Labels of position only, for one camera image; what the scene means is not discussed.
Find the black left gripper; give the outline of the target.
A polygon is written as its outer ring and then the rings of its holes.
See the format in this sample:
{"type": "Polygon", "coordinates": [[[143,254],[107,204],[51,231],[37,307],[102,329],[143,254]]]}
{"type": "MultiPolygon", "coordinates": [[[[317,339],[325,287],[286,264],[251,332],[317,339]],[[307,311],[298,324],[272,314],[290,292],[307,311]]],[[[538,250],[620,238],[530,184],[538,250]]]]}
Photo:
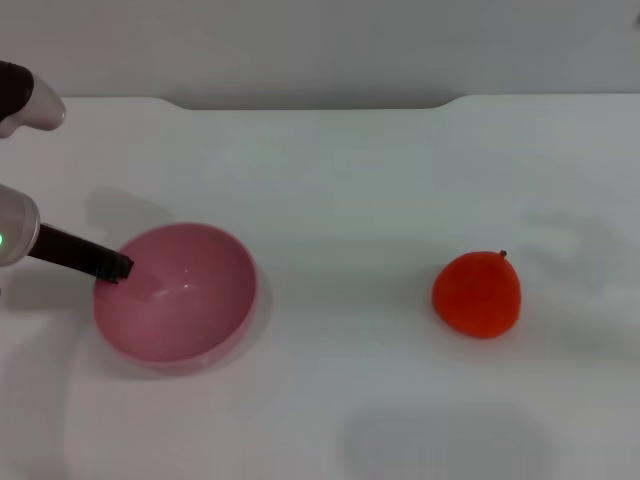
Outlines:
{"type": "Polygon", "coordinates": [[[134,266],[128,256],[42,223],[28,256],[117,284],[134,266]]]}

